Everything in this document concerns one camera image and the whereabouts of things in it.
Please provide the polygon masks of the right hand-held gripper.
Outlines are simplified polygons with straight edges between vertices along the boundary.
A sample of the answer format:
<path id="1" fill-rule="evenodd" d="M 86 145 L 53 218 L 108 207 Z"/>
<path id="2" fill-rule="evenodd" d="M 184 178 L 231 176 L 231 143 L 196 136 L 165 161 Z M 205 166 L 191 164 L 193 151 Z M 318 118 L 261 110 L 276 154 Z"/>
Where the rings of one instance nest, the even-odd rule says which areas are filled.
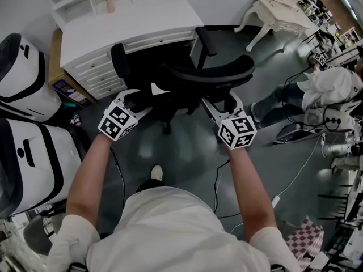
<path id="1" fill-rule="evenodd" d="M 220 112 L 207 98 L 202 97 L 201 103 L 212 121 L 221 121 L 217 134 L 230 150 L 244 148 L 252 143 L 257 129 L 235 92 L 230 91 L 226 97 L 226 112 Z"/>

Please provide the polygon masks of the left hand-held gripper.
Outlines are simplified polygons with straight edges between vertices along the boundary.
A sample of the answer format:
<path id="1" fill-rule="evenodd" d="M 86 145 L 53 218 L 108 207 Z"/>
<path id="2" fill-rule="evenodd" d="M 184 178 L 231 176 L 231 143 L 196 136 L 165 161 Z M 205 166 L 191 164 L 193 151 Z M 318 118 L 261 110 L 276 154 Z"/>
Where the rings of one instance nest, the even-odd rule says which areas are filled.
<path id="1" fill-rule="evenodd" d="M 110 105 L 104 110 L 103 117 L 98 125 L 98 130 L 113 141 L 118 141 L 126 136 L 152 111 L 152 107 L 139 112 L 134 112 L 126 107 L 125 97 L 139 92 L 139 89 L 122 90 Z"/>

